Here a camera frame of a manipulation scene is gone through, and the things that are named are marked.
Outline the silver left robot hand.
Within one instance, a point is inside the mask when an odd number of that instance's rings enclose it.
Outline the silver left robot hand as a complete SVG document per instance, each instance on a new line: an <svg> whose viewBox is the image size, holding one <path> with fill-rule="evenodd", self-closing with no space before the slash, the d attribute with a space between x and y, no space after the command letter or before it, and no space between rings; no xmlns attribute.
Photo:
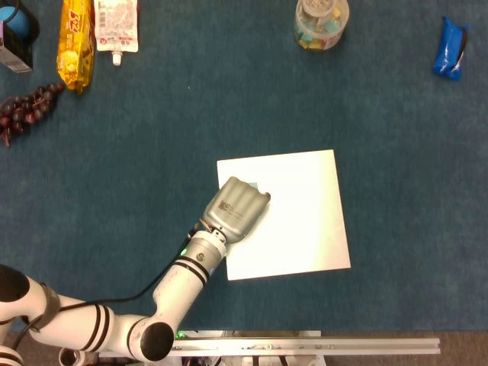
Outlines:
<svg viewBox="0 0 488 366"><path fill-rule="evenodd" d="M242 241L271 200L249 183L230 177L204 210L203 221L226 238L227 244Z"/></svg>

